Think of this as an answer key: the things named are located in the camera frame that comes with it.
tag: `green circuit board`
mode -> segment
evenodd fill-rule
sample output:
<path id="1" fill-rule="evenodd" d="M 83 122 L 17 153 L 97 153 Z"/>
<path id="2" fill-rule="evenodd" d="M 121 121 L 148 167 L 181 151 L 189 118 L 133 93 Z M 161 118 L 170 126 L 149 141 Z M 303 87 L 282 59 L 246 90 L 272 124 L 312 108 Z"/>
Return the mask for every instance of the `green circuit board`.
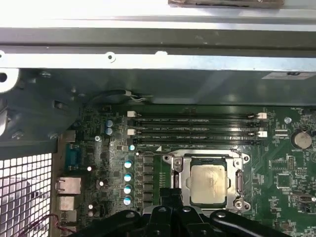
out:
<path id="1" fill-rule="evenodd" d="M 127 117 L 127 111 L 135 112 L 135 117 Z M 259 113 L 267 117 L 247 121 Z M 214 126 L 212 136 L 201 139 L 201 134 L 205 133 L 203 127 L 209 122 L 208 116 L 221 122 L 218 128 Z M 181 135 L 188 127 L 197 128 L 193 134 Z M 128 129 L 142 132 L 128 135 Z M 315 236 L 314 130 L 316 114 L 309 108 L 185 105 L 86 108 L 81 113 L 80 124 L 76 125 L 76 142 L 71 144 L 71 149 L 80 150 L 80 160 L 72 169 L 93 165 L 96 170 L 84 184 L 84 203 L 80 207 L 78 226 L 84 227 L 95 218 L 124 209 L 141 212 L 148 205 L 158 205 L 159 189 L 170 187 L 171 180 L 170 165 L 162 161 L 163 154 L 179 149 L 236 149 L 251 157 L 243 167 L 244 199 L 251 204 L 251 209 L 242 215 L 290 236 Z M 267 136 L 247 137 L 253 131 L 265 131 Z M 295 137 L 305 132 L 307 140 Z M 101 141 L 96 142 L 95 136 L 100 136 Z M 297 144 L 307 147 L 302 149 Z M 132 162 L 130 168 L 124 167 L 126 161 Z M 126 174 L 131 175 L 131 181 L 124 180 Z M 132 189 L 129 194 L 124 191 L 126 185 Z M 300 201 L 300 197 L 293 193 L 306 194 L 313 201 Z M 126 197 L 130 200 L 129 205 L 126 205 Z M 98 203 L 99 208 L 91 217 L 87 212 L 88 205 L 93 202 Z"/>

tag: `white label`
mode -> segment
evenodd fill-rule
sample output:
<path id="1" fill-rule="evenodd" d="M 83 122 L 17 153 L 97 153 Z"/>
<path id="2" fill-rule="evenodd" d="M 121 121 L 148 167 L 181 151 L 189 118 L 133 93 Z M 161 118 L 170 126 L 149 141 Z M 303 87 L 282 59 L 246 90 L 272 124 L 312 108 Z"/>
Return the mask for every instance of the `white label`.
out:
<path id="1" fill-rule="evenodd" d="M 305 80 L 316 76 L 316 73 L 299 73 L 299 72 L 288 72 L 288 73 L 270 73 L 262 79 L 277 79 L 277 80 Z"/>

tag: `wire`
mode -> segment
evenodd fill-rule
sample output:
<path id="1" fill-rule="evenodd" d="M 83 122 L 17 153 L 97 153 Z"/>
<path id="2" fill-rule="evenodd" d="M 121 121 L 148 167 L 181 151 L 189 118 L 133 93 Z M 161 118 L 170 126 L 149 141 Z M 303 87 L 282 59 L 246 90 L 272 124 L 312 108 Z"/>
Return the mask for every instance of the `wire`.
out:
<path id="1" fill-rule="evenodd" d="M 93 102 L 101 99 L 101 98 L 104 98 L 104 97 L 108 97 L 108 96 L 111 96 L 111 95 L 125 95 L 127 93 L 126 90 L 107 90 L 107 91 L 103 91 L 101 92 L 100 94 L 94 96 L 93 98 L 91 98 L 89 101 L 88 101 L 88 105 L 91 105 Z"/>
<path id="2" fill-rule="evenodd" d="M 132 101 L 135 101 L 135 102 L 143 102 L 143 101 L 146 101 L 147 99 L 145 97 L 138 97 L 138 98 L 135 98 L 135 97 L 138 97 L 136 95 L 131 95 L 130 98 L 132 99 Z"/>
<path id="3" fill-rule="evenodd" d="M 48 218 L 48 217 L 54 217 L 54 219 L 55 219 L 54 227 L 55 227 L 55 228 L 57 228 L 57 229 L 59 229 L 59 230 L 61 230 L 61 231 L 68 231 L 68 232 L 71 232 L 71 233 L 75 233 L 75 231 L 72 231 L 72 230 L 70 230 L 70 229 L 68 229 L 68 228 L 65 228 L 65 227 L 60 226 L 60 225 L 59 225 L 59 218 L 58 218 L 58 216 L 57 216 L 56 214 L 48 214 L 48 215 L 43 216 L 43 217 L 40 218 L 39 220 L 37 220 L 37 221 L 35 221 L 35 222 L 33 222 L 33 223 L 30 223 L 27 227 L 25 227 L 25 228 L 23 229 L 23 231 L 20 230 L 20 231 L 18 232 L 18 237 L 25 237 L 26 234 L 27 234 L 29 231 L 31 231 L 34 227 L 36 227 L 39 223 L 41 223 L 42 221 L 44 221 L 44 220 L 45 220 L 46 218 Z"/>
<path id="4" fill-rule="evenodd" d="M 145 97 L 141 97 L 138 95 L 133 95 L 131 91 L 129 90 L 108 90 L 108 91 L 103 91 L 100 94 L 92 97 L 87 104 L 91 105 L 93 102 L 100 100 L 101 98 L 112 96 L 112 95 L 125 95 L 129 96 L 131 100 L 135 102 L 143 102 L 146 101 L 147 99 Z"/>

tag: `screw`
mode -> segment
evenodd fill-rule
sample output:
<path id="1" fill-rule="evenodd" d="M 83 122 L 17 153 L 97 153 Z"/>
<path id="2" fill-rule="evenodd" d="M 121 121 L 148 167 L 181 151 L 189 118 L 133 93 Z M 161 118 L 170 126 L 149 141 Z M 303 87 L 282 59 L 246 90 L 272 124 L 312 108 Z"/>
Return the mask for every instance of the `screw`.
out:
<path id="1" fill-rule="evenodd" d="M 154 234 L 155 236 L 160 236 L 160 231 L 159 231 L 159 230 L 155 230 L 155 231 L 153 231 L 153 234 Z"/>
<path id="2" fill-rule="evenodd" d="M 165 212 L 165 211 L 167 211 L 167 209 L 166 209 L 165 207 L 161 207 L 161 208 L 159 208 L 158 211 L 159 211 L 159 212 Z"/>
<path id="3" fill-rule="evenodd" d="M 42 71 L 40 73 L 40 75 L 44 78 L 51 78 L 51 73 L 47 72 L 47 71 Z"/>
<path id="4" fill-rule="evenodd" d="M 241 206 L 242 206 L 241 201 L 237 201 L 237 202 L 235 203 L 235 207 L 241 208 Z"/>
<path id="5" fill-rule="evenodd" d="M 224 212 L 218 212 L 216 213 L 216 215 L 219 217 L 219 218 L 224 218 L 226 216 L 226 214 Z"/>
<path id="6" fill-rule="evenodd" d="M 94 137 L 94 140 L 95 140 L 96 142 L 99 142 L 99 141 L 101 141 L 101 137 L 100 137 L 100 136 L 95 136 L 95 137 Z"/>
<path id="7" fill-rule="evenodd" d="M 185 206 L 185 207 L 182 208 L 182 210 L 183 210 L 184 212 L 189 212 L 189 211 L 191 211 L 191 208 Z"/>
<path id="8" fill-rule="evenodd" d="M 24 133 L 22 131 L 17 131 L 12 135 L 12 139 L 19 140 L 24 136 Z"/>
<path id="9" fill-rule="evenodd" d="M 289 123 L 292 122 L 292 119 L 291 119 L 290 117 L 285 117 L 284 122 L 285 122 L 286 124 L 289 124 Z"/>
<path id="10" fill-rule="evenodd" d="M 50 136 L 49 136 L 50 140 L 54 140 L 54 139 L 57 139 L 58 138 L 58 134 L 57 133 L 52 133 Z"/>
<path id="11" fill-rule="evenodd" d="M 175 164 L 176 166 L 180 166 L 180 165 L 181 165 L 181 160 L 176 159 L 175 162 L 174 162 L 174 164 Z"/>
<path id="12" fill-rule="evenodd" d="M 133 212 L 129 212 L 126 214 L 126 218 L 133 218 L 135 214 Z"/>

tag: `blue capacitor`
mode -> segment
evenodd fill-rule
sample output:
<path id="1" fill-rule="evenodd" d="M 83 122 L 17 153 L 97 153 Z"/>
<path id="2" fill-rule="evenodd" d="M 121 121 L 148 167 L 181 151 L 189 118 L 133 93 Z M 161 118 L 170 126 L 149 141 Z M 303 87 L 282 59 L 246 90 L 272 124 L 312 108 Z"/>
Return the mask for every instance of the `blue capacitor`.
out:
<path id="1" fill-rule="evenodd" d="M 111 134 L 113 133 L 113 130 L 108 127 L 107 129 L 105 129 L 105 133 L 106 133 L 107 135 L 111 135 Z"/>
<path id="2" fill-rule="evenodd" d="M 129 150 L 130 150 L 130 151 L 134 151 L 134 150 L 135 150 L 135 146 L 134 146 L 134 145 L 130 145 L 130 146 L 129 146 Z"/>
<path id="3" fill-rule="evenodd" d="M 106 127 L 112 127 L 112 126 L 113 126 L 113 121 L 112 121 L 112 120 L 108 120 L 108 121 L 105 123 L 105 126 L 106 126 Z"/>
<path id="4" fill-rule="evenodd" d="M 132 203 L 132 197 L 131 196 L 126 196 L 123 200 L 123 203 L 128 206 L 128 205 L 131 205 Z"/>
<path id="5" fill-rule="evenodd" d="M 130 167 L 132 167 L 132 161 L 131 161 L 131 160 L 125 161 L 124 167 L 125 167 L 126 169 L 129 169 Z"/>
<path id="6" fill-rule="evenodd" d="M 132 180 L 132 175 L 130 173 L 127 173 L 124 175 L 124 181 L 129 182 Z"/>

